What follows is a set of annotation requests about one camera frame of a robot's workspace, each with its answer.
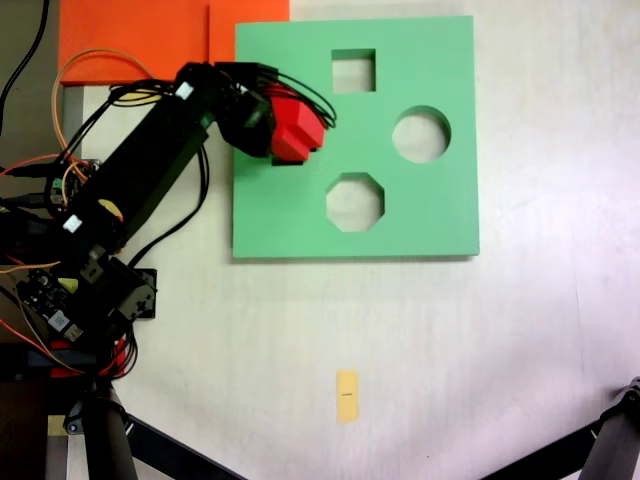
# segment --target circular hole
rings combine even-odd
[[[414,163],[428,163],[449,148],[451,126],[444,114],[435,108],[412,107],[400,115],[391,138],[404,158]]]

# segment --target black stand leg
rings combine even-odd
[[[133,456],[174,480],[246,480],[142,420],[129,422]]]
[[[621,411],[602,425],[580,480],[631,480],[638,454],[638,424],[628,412]]]
[[[538,479],[561,480],[579,471],[584,465],[589,450],[595,442],[595,433],[600,428],[594,422],[541,448],[537,452],[492,473],[483,480]]]
[[[137,480],[121,411],[110,402],[94,400],[82,414],[91,480]]]
[[[637,377],[618,394],[600,420],[484,480],[561,480],[579,470],[582,470],[580,480],[631,480],[639,454],[640,377]]]

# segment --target red block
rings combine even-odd
[[[324,143],[325,127],[322,121],[298,99],[273,97],[271,104],[276,118],[276,129],[271,140],[275,157],[286,162],[309,160],[311,151]]]

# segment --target octagonal hole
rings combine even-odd
[[[327,190],[327,216],[343,232],[367,232],[384,215],[384,189],[366,173],[345,173]]]
[[[442,112],[417,106],[405,110],[392,134],[400,155],[414,163],[428,163],[441,157],[451,143],[451,126]]]

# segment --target square hole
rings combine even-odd
[[[372,48],[331,52],[333,93],[376,91],[376,51]]]

